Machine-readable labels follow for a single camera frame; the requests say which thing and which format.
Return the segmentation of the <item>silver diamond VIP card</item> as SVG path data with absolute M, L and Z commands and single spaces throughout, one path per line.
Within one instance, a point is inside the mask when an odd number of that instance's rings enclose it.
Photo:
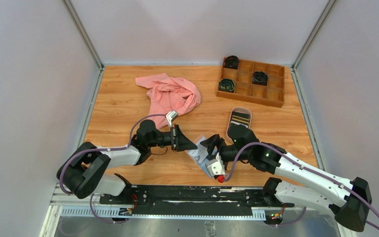
M 208 155 L 207 148 L 201 144 L 202 141 L 203 140 L 201 139 L 196 143 L 197 150 L 187 151 L 189 157 L 192 158 L 198 164 L 202 164 Z

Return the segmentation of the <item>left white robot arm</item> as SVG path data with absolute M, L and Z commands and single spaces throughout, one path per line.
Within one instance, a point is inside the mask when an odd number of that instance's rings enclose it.
M 121 175 L 107 175 L 109 168 L 136 166 L 144 163 L 151 155 L 152 147 L 169 147 L 181 152 L 197 149 L 179 126 L 173 125 L 168 132 L 159 131 L 153 120 L 140 122 L 131 137 L 130 144 L 123 147 L 98 147 L 84 142 L 59 168 L 56 177 L 65 193 L 83 199 L 91 194 L 108 194 L 120 204 L 128 203 L 131 190 L 128 181 Z

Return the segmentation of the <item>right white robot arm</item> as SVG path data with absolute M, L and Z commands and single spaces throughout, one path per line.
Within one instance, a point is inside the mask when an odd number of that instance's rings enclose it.
M 243 125 L 228 128 L 232 145 L 215 134 L 200 142 L 208 158 L 218 161 L 220 171 L 213 171 L 220 183 L 228 181 L 227 163 L 246 161 L 255 169 L 276 174 L 301 183 L 298 187 L 278 178 L 269 178 L 263 186 L 262 199 L 268 206 L 279 203 L 298 204 L 331 215 L 345 228 L 362 232 L 372 203 L 368 182 L 333 175 L 298 159 L 272 143 L 260 142 L 254 132 Z

